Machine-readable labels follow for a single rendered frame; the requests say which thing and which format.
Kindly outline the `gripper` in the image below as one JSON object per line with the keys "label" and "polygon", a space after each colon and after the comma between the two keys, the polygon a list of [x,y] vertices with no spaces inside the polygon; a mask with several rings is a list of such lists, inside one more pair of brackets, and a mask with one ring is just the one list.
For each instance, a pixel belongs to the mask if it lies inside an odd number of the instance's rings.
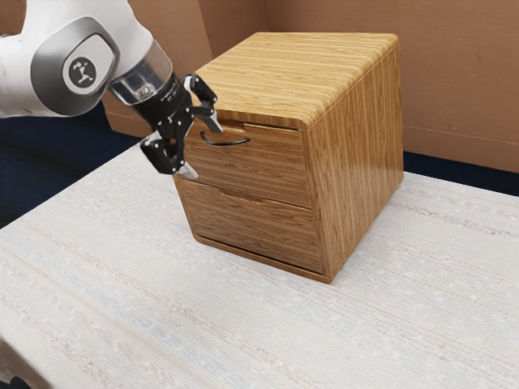
{"label": "gripper", "polygon": [[[192,104],[191,93],[200,105]],[[212,133],[220,134],[224,130],[217,119],[216,102],[216,93],[199,75],[185,75],[181,82],[172,73],[155,96],[133,106],[133,110],[154,129],[139,142],[139,147],[158,173],[181,174],[191,180],[198,177],[184,157],[184,138],[189,126],[178,118],[184,110],[192,117],[200,118]]]}

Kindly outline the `wooden two-drawer cabinet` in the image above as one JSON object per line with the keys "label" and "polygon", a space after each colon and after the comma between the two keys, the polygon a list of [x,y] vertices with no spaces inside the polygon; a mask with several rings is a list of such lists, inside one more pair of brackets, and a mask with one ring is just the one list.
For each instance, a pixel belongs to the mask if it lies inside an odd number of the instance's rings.
{"label": "wooden two-drawer cabinet", "polygon": [[199,75],[224,131],[174,179],[195,240],[332,282],[403,178],[398,37],[258,32]]}

